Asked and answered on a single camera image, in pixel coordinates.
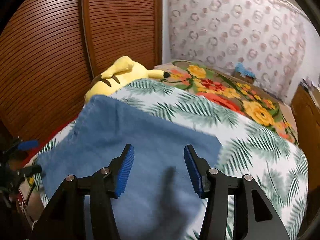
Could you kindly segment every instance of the yellow stuffed animal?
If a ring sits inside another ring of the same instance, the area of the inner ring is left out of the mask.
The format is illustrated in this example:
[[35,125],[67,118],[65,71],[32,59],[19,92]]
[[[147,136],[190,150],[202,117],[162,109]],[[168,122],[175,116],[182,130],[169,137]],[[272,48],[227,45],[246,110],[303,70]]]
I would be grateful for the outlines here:
[[85,94],[85,103],[94,95],[109,96],[130,82],[140,78],[168,78],[170,73],[163,70],[147,70],[138,62],[132,61],[128,56],[117,59],[106,71],[96,76],[89,91]]

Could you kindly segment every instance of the wallpaper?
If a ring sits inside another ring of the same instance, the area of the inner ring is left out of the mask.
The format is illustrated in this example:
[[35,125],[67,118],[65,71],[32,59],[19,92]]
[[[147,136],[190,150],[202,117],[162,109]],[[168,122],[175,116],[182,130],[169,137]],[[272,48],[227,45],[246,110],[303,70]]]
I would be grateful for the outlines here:
[[232,74],[238,62],[281,99],[305,55],[302,15],[281,0],[169,0],[174,59]]

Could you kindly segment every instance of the blue cloth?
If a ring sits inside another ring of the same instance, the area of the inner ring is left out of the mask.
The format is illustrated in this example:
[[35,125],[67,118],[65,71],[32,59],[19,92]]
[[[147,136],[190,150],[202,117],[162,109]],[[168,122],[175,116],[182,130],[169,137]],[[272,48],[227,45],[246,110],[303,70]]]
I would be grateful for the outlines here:
[[238,63],[236,64],[235,70],[236,70],[237,72],[240,72],[241,75],[243,75],[243,76],[249,76],[249,77],[252,77],[252,78],[256,78],[256,76],[254,75],[254,73],[253,73],[252,71],[250,71],[250,70],[245,69],[244,66],[243,66],[243,64],[242,64],[241,62],[238,62]]
[[[135,150],[132,170],[125,192],[112,199],[121,239],[183,239],[201,205],[183,149],[192,144],[214,167],[221,144],[216,137],[151,116],[116,99],[92,97],[67,137],[39,155],[47,196],[51,198],[69,174],[81,178],[108,166],[127,143]],[[92,239],[89,225],[86,218],[87,239]]]

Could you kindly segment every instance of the bed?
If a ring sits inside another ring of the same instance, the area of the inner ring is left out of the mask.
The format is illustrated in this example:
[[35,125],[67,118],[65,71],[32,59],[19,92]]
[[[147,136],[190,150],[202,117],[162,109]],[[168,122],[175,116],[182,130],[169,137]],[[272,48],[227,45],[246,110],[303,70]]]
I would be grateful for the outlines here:
[[[111,97],[153,116],[217,137],[222,150],[216,168],[235,177],[251,174],[275,207],[290,239],[295,239],[306,207],[308,165],[297,147],[294,119],[286,106],[280,106],[259,89],[191,62],[175,61],[155,68],[170,72],[171,77],[159,81],[136,80]],[[273,121],[257,119],[255,108],[250,108],[252,102],[264,106],[260,111],[264,115],[269,113]],[[76,122],[72,121],[51,138],[27,165],[56,147]],[[26,203],[33,184],[36,190]],[[31,226],[48,201],[40,175],[21,184],[19,204]],[[188,226],[186,239],[198,238],[205,208],[206,200]],[[234,198],[230,196],[226,239],[232,239],[233,219]]]

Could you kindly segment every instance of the metal screw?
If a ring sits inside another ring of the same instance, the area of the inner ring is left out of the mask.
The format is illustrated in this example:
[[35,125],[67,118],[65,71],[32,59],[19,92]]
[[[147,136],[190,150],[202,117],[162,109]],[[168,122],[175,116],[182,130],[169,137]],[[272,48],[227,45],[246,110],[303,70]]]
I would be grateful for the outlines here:
[[209,173],[211,173],[211,174],[215,175],[215,174],[217,174],[217,173],[218,173],[218,170],[217,170],[217,169],[215,169],[215,168],[210,168],[210,169],[209,169]]
[[244,176],[244,179],[247,180],[247,181],[251,181],[253,178],[252,178],[252,176],[250,174],[246,174]]
[[102,174],[108,174],[108,173],[110,172],[110,170],[109,170],[108,168],[102,168],[102,169],[100,170],[100,172],[101,172]]
[[73,181],[75,179],[75,176],[73,176],[73,175],[68,175],[67,177],[66,177],[66,181]]

